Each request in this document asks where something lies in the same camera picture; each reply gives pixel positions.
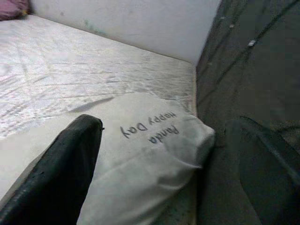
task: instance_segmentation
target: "bedsheet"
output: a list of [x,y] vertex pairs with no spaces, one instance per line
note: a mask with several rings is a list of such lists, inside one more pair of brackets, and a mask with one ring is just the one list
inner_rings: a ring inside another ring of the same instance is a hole
[[[190,63],[34,15],[0,22],[0,33],[0,138],[124,93],[147,92],[194,109]],[[183,189],[157,225],[190,224],[192,190]]]

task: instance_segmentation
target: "pink cloth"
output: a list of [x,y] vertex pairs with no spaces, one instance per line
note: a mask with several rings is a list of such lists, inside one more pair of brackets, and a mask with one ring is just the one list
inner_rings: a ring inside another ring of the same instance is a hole
[[27,0],[0,0],[0,21],[14,19],[28,9]]

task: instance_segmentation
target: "pillow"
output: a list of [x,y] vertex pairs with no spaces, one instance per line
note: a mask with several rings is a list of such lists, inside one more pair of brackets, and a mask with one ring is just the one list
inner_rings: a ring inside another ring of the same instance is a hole
[[202,167],[214,144],[214,131],[176,101],[139,93],[95,102],[5,139],[0,179],[4,173],[11,177],[1,181],[0,197],[22,168],[82,113],[100,118],[105,130],[78,225],[151,224]]
[[0,21],[11,20],[19,15],[27,14],[29,4],[27,0],[1,0]]

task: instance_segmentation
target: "mattress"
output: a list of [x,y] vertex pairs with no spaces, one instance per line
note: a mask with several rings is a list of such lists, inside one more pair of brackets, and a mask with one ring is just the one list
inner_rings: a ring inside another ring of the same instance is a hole
[[[125,93],[174,99],[193,111],[190,63],[34,15],[1,22],[0,32],[0,138]],[[190,223],[191,190],[177,195],[157,225]]]

